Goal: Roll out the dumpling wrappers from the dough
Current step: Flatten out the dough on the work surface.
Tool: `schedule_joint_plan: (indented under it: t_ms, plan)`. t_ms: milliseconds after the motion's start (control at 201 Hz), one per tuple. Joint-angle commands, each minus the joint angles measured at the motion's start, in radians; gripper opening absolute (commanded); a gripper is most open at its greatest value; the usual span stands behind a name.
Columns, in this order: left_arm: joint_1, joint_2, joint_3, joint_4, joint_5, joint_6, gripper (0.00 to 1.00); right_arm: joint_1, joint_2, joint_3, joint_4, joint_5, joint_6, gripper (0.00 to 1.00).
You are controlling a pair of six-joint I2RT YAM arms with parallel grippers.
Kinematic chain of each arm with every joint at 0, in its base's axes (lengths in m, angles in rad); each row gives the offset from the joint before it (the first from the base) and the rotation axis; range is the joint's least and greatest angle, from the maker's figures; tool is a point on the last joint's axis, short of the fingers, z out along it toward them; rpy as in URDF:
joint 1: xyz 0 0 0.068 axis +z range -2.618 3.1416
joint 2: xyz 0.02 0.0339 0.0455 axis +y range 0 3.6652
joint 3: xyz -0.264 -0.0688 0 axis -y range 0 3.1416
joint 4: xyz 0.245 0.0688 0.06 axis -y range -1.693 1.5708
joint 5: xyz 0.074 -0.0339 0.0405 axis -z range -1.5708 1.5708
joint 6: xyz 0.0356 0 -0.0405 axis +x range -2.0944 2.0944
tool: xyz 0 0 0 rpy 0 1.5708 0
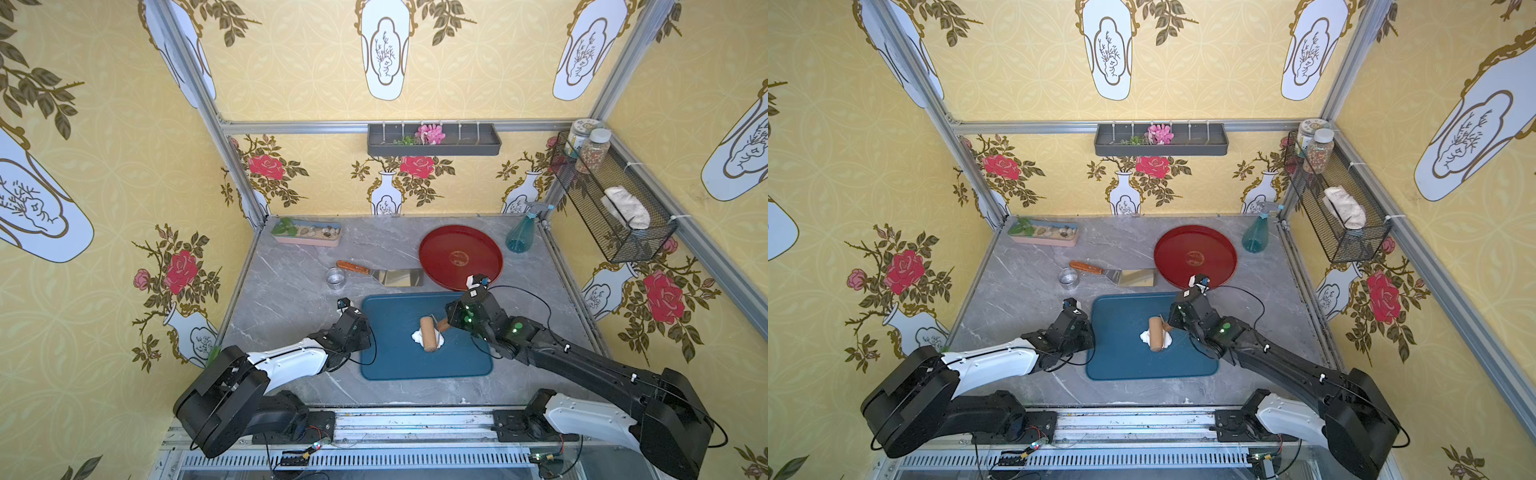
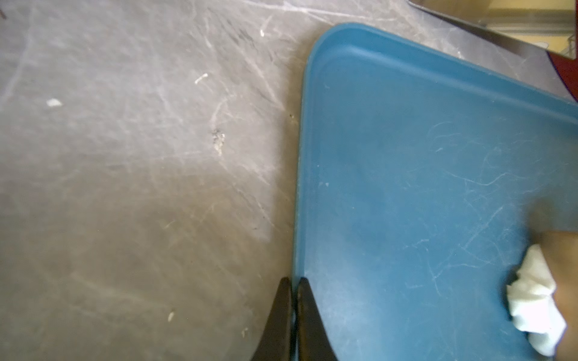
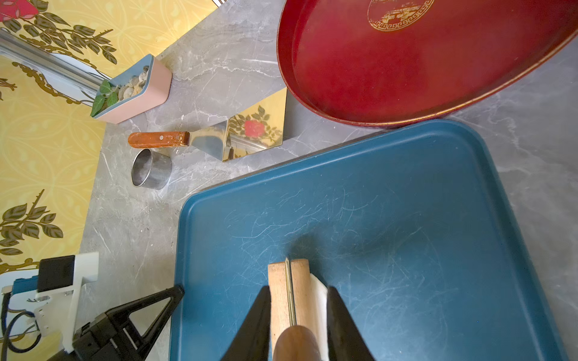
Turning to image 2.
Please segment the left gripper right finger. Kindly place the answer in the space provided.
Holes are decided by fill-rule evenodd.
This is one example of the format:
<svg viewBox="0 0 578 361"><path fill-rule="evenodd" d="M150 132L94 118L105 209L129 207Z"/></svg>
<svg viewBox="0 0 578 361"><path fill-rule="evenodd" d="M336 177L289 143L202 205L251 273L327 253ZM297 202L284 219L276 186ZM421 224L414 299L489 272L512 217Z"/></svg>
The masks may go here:
<svg viewBox="0 0 578 361"><path fill-rule="evenodd" d="M300 361L337 361L307 278L297 286L297 356Z"/></svg>

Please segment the wooden rolling pin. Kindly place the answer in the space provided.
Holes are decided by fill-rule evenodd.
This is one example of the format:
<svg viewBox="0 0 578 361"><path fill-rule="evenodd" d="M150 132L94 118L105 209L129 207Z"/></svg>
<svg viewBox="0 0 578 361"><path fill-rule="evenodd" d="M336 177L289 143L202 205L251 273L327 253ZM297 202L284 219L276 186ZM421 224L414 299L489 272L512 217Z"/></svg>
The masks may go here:
<svg viewBox="0 0 578 361"><path fill-rule="evenodd" d="M555 359L577 360L577 233L545 232L540 246L556 282L556 307L567 323Z"/></svg>

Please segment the teal plastic tray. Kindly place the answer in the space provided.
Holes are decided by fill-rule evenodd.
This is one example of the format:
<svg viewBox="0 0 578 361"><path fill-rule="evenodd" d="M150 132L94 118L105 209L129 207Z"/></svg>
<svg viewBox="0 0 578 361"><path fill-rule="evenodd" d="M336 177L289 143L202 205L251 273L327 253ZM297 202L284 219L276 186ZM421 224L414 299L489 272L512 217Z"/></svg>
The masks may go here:
<svg viewBox="0 0 578 361"><path fill-rule="evenodd" d="M294 278L340 360L535 360L505 287L577 229L577 105L373 27L304 73Z"/></svg>

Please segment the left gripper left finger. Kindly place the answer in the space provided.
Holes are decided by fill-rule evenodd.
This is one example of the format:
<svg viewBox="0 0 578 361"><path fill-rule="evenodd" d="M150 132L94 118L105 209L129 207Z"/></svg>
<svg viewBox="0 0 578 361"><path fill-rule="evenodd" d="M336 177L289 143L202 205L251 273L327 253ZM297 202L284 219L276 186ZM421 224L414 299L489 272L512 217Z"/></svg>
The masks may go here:
<svg viewBox="0 0 578 361"><path fill-rule="evenodd" d="M291 280L282 278L252 361L289 361L293 322Z"/></svg>

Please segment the white dough lump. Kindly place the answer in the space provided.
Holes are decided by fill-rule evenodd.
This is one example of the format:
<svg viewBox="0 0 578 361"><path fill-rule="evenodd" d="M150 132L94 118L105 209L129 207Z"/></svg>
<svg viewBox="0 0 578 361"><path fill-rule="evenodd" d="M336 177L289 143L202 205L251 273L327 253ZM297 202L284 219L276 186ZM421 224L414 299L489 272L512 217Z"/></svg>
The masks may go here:
<svg viewBox="0 0 578 361"><path fill-rule="evenodd" d="M507 286L507 302L513 325L528 334L528 342L537 353L547 357L555 356L567 328L555 304L556 288L540 245L531 245L516 280Z"/></svg>

